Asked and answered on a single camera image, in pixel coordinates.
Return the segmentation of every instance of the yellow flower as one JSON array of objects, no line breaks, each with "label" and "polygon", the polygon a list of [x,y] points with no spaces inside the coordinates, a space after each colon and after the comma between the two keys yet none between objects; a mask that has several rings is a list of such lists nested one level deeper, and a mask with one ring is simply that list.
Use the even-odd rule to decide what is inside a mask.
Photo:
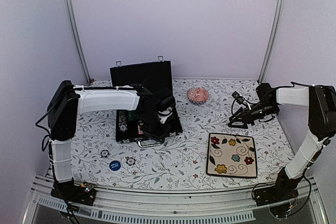
[{"label": "yellow flower", "polygon": [[235,146],[235,145],[236,145],[236,140],[231,139],[231,140],[229,141],[229,144],[232,145],[232,146]]},{"label": "yellow flower", "polygon": [[226,173],[226,170],[227,168],[225,167],[225,165],[217,165],[217,168],[215,169],[215,171],[219,174]]}]

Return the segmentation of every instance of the patterned bowl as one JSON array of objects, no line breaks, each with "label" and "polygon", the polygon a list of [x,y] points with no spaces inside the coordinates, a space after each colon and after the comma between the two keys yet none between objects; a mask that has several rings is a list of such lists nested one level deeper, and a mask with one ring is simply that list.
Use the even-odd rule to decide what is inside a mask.
[{"label": "patterned bowl", "polygon": [[189,101],[194,105],[201,105],[209,98],[209,92],[203,88],[192,88],[187,92]]}]

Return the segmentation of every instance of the blue flower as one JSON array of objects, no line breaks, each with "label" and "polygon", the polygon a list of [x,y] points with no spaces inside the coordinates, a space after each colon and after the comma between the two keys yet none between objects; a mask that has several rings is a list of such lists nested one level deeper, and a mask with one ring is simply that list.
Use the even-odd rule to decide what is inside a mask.
[{"label": "blue flower", "polygon": [[239,155],[232,155],[232,160],[235,162],[239,162],[240,161]]}]

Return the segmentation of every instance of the floral tablecloth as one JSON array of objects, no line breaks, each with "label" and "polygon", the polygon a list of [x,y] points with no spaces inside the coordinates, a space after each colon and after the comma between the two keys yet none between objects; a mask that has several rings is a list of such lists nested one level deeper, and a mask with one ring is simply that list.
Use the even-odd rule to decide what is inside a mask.
[{"label": "floral tablecloth", "polygon": [[[95,81],[93,86],[110,86],[110,81]],[[139,148],[136,143],[115,141],[115,111],[89,112],[77,118],[76,136],[71,144],[71,168],[74,179],[99,185],[155,190],[200,190],[249,186],[276,179],[280,168],[293,158],[291,147],[277,119],[256,122],[248,130],[227,126],[233,98],[238,91],[250,101],[257,101],[256,81],[246,80],[173,80],[176,108],[183,134],[168,137],[158,147]],[[203,87],[209,100],[192,105],[187,90]],[[221,178],[205,173],[209,133],[252,136],[255,140],[258,177]],[[108,150],[109,156],[101,152]],[[117,171],[110,169],[119,161]]]}]

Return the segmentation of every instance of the robotic arm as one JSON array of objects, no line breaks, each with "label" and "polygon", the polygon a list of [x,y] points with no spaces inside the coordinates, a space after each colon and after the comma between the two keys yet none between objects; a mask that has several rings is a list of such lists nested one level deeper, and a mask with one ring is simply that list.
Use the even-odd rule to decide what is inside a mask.
[{"label": "robotic arm", "polygon": [[169,120],[175,106],[168,89],[155,93],[133,85],[124,87],[74,86],[63,81],[48,106],[50,128],[49,158],[54,175],[51,195],[63,200],[92,205],[96,192],[91,185],[74,185],[70,146],[76,132],[77,115],[101,110],[136,110],[143,124],[140,129],[149,138],[162,143],[169,134]]},{"label": "robotic arm", "polygon": [[[230,127],[246,129],[247,124],[254,125],[255,120],[278,114],[278,105],[309,108],[308,133],[293,160],[281,169],[274,186],[253,191],[257,205],[261,206],[298,196],[296,188],[305,171],[316,161],[322,149],[330,143],[330,138],[336,133],[336,93],[332,86],[271,88],[268,83],[262,83],[256,91],[260,102],[252,106],[246,104],[247,101],[237,92],[233,93],[235,101],[246,108],[240,108],[231,116],[228,124]],[[274,207],[273,210],[277,216],[288,215],[286,207]]]}]

